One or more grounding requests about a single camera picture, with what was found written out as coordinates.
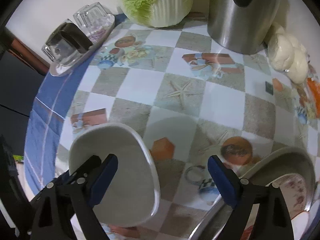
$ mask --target white wall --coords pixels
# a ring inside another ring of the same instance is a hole
[[[111,13],[121,13],[118,0],[23,0],[7,28],[26,46],[49,62],[41,47],[50,33],[85,4],[99,1]],[[192,11],[207,14],[209,0],[194,0]],[[320,73],[320,26],[302,0],[281,0],[276,21],[292,32],[307,48],[311,63]]]

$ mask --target white cabbage stalk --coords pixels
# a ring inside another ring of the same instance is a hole
[[[120,0],[122,11],[139,25],[168,27],[179,23],[193,0]]]

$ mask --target blue plaid cloth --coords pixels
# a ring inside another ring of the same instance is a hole
[[[116,25],[126,19],[116,15]],[[36,195],[54,178],[55,158],[64,118],[94,54],[63,77],[44,78],[30,112],[24,147],[26,180]]]

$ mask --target metal bolt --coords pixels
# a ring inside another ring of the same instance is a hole
[[[54,186],[54,183],[53,182],[49,182],[48,184],[47,184],[47,188],[52,188]]]
[[[249,184],[249,181],[248,181],[247,179],[245,179],[245,178],[242,178],[242,179],[240,180],[240,183],[243,184],[243,185],[248,185],[248,184]]]
[[[83,184],[85,182],[85,178],[79,178],[77,179],[78,184]]]
[[[272,183],[272,186],[273,186],[274,188],[279,188],[279,185],[278,185],[277,183],[275,183],[275,182]]]

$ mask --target empty white bowl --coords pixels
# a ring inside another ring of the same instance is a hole
[[[92,155],[104,161],[110,153],[118,158],[118,170],[94,213],[107,225],[133,227],[146,222],[158,210],[160,186],[150,152],[131,127],[106,123],[77,137],[70,148],[69,172]]]

